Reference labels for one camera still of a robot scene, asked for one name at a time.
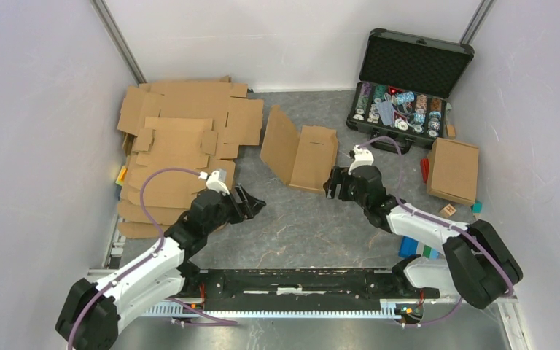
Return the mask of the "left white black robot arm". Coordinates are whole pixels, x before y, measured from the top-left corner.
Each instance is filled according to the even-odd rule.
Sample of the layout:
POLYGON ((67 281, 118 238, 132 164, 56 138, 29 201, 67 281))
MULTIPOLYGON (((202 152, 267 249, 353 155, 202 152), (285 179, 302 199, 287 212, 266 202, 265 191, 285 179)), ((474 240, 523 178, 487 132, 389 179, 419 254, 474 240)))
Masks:
POLYGON ((145 253, 97 281, 75 282, 56 331, 68 349, 109 349, 134 319, 155 304, 178 294, 193 296, 200 289, 201 272, 190 258, 205 247, 211 233, 253 219, 265 205, 241 185, 228 194, 201 191, 190 209, 145 253))

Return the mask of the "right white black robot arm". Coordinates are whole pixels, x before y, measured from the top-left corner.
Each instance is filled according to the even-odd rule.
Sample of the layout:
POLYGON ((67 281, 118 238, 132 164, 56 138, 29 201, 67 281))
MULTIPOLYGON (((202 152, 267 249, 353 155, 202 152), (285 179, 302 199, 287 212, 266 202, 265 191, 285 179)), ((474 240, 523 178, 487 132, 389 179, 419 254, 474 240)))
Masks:
POLYGON ((482 219, 456 222, 421 211, 389 194, 375 166, 334 166, 324 191, 328 198, 356 203, 373 227, 439 252, 454 289, 475 308, 484 309, 496 299, 512 295, 524 277, 491 223, 482 219))

